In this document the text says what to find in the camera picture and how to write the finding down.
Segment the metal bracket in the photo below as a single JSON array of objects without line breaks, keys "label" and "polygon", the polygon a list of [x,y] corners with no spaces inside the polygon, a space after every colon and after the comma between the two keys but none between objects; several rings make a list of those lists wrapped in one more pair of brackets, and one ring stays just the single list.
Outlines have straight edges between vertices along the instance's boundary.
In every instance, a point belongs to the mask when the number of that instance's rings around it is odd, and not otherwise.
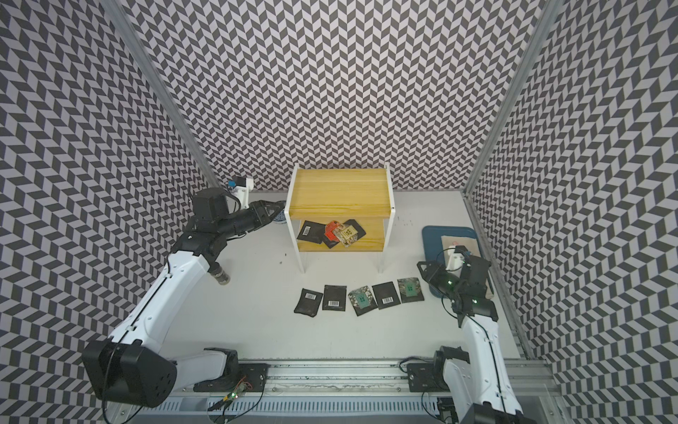
[{"label": "metal bracket", "polygon": [[436,383],[433,364],[429,362],[407,364],[407,384],[411,393],[424,391],[448,391],[447,387],[441,387]]},{"label": "metal bracket", "polygon": [[[264,382],[268,378],[268,364],[241,364],[238,380],[245,377],[245,381],[252,385],[247,391],[260,393],[264,390]],[[214,380],[201,381],[193,386],[194,392],[226,392],[234,389],[235,384],[230,377],[219,377]]]}]

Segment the black pouch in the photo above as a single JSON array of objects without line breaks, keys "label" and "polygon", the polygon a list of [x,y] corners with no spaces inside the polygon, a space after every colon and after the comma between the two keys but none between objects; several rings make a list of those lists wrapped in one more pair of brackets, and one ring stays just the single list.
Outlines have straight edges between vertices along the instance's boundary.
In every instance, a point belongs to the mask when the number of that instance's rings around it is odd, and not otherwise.
[{"label": "black pouch", "polygon": [[403,303],[418,302],[424,300],[422,286],[417,277],[399,278],[398,289],[400,291],[400,300]]},{"label": "black pouch", "polygon": [[334,241],[330,240],[329,238],[327,238],[325,233],[323,233],[323,243],[325,244],[325,246],[327,246],[330,249],[339,244],[339,242],[334,242]]},{"label": "black pouch", "polygon": [[325,225],[314,223],[313,221],[304,221],[304,224],[299,230],[297,240],[304,240],[306,242],[321,244],[325,236]]},{"label": "black pouch", "polygon": [[400,305],[400,298],[398,297],[398,292],[395,291],[393,282],[377,284],[372,286],[372,290],[374,290],[374,297],[377,300],[379,309]]},{"label": "black pouch", "polygon": [[303,288],[301,289],[299,303],[297,303],[297,307],[294,308],[294,313],[303,313],[309,317],[315,317],[318,314],[318,308],[320,308],[320,303],[322,301],[322,293]]},{"label": "black pouch", "polygon": [[346,311],[346,286],[325,286],[324,311]]},{"label": "black pouch", "polygon": [[363,238],[365,236],[365,234],[367,234],[365,232],[365,230],[363,229],[363,227],[361,227],[358,224],[358,221],[356,221],[355,219],[349,219],[348,221],[346,221],[344,223],[344,225],[352,225],[353,228],[355,228],[355,230],[358,231],[358,240],[360,240],[361,238]]},{"label": "black pouch", "polygon": [[372,309],[377,309],[377,303],[374,301],[372,291],[367,286],[351,291],[348,294],[348,298],[351,300],[353,309],[355,309],[355,315],[360,316],[370,312]]}]

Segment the white table surface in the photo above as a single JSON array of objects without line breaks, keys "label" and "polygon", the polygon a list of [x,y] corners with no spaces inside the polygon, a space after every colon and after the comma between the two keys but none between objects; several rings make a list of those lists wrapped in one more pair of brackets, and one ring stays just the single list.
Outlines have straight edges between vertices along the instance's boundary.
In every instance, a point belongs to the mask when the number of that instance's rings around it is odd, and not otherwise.
[{"label": "white table surface", "polygon": [[[251,200],[285,199],[284,193],[253,193]],[[396,192],[396,217],[386,248],[384,273],[378,253],[309,252],[306,273],[294,257],[285,225],[272,223],[235,240],[219,262],[231,275],[220,286],[205,276],[187,296],[167,335],[167,358],[204,347],[236,349],[241,359],[395,359],[432,356],[441,345],[464,347],[457,321],[442,308],[421,280],[425,301],[373,310],[360,317],[350,302],[346,311],[318,311],[315,317],[293,313],[302,288],[322,292],[325,284],[365,285],[419,277],[424,260],[421,230],[427,225],[472,227],[456,191]],[[519,358],[504,315],[499,312],[500,346],[505,358]]]}]

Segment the chevron patterned wall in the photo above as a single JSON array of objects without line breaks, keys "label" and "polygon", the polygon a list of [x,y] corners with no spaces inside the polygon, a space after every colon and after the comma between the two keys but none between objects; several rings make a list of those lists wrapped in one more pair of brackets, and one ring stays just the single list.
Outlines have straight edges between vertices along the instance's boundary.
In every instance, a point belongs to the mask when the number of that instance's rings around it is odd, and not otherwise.
[{"label": "chevron patterned wall", "polygon": [[217,175],[463,187],[544,0],[122,0]]},{"label": "chevron patterned wall", "polygon": [[136,305],[203,185],[94,1],[0,4],[3,423],[98,418],[79,351]]},{"label": "chevron patterned wall", "polygon": [[566,2],[473,193],[583,423],[678,423],[677,16]]}]

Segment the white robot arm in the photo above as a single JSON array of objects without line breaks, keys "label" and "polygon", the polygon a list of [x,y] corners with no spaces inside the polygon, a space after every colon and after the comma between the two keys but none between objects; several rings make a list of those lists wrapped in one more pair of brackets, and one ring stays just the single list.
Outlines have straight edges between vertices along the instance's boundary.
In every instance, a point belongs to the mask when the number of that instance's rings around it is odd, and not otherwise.
[{"label": "white robot arm", "polygon": [[284,207],[259,200],[229,213],[227,197],[235,198],[219,188],[195,194],[194,216],[160,276],[107,340],[91,341],[84,349],[83,364],[97,398],[153,408],[174,390],[222,377],[228,385],[236,377],[231,369],[237,368],[235,351],[206,349],[172,360],[159,355],[174,316],[195,284],[207,273],[220,284],[228,283],[216,261],[227,243],[269,224]]},{"label": "white robot arm", "polygon": [[490,262],[456,246],[446,265],[417,264],[422,278],[452,302],[468,351],[441,347],[434,357],[434,375],[452,393],[461,424],[533,423],[523,416],[499,346],[498,314],[485,298]]}]

